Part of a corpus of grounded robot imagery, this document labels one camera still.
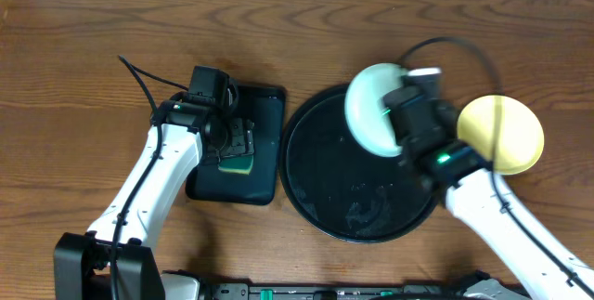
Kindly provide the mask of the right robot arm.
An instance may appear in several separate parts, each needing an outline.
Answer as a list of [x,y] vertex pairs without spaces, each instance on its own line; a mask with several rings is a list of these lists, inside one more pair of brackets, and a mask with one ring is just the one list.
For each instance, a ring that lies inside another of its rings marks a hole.
[[425,177],[445,191],[445,207],[497,254],[534,299],[590,299],[593,270],[562,245],[506,183],[531,167],[527,149],[544,145],[536,116],[521,102],[490,95],[458,118],[418,86],[383,96],[397,139]]

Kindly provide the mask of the green scouring sponge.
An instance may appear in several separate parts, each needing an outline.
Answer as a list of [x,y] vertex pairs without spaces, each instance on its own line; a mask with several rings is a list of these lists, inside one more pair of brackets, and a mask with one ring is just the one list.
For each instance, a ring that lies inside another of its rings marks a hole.
[[228,174],[249,175],[252,171],[254,158],[252,155],[243,155],[225,158],[218,164],[218,170]]

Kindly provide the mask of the yellow plate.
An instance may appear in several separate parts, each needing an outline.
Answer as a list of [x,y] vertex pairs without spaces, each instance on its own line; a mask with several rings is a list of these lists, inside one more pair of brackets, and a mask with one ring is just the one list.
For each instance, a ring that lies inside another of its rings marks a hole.
[[458,138],[495,162],[502,175],[520,174],[537,163],[544,149],[544,131],[522,102],[499,95],[477,98],[457,121]]

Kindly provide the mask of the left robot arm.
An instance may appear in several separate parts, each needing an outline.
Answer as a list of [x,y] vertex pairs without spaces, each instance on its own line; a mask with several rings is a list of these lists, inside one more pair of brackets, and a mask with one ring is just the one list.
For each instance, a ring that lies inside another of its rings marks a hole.
[[198,299],[200,280],[161,272],[154,249],[174,200],[202,163],[253,155],[253,123],[210,103],[165,100],[120,191],[83,235],[54,251],[58,299]]

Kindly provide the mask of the light blue plate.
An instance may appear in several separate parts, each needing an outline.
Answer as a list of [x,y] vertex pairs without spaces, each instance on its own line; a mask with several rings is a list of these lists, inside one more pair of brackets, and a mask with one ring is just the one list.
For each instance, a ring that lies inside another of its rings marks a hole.
[[347,126],[355,141],[376,156],[401,154],[382,98],[402,86],[405,72],[397,64],[378,63],[359,72],[348,85],[344,100]]

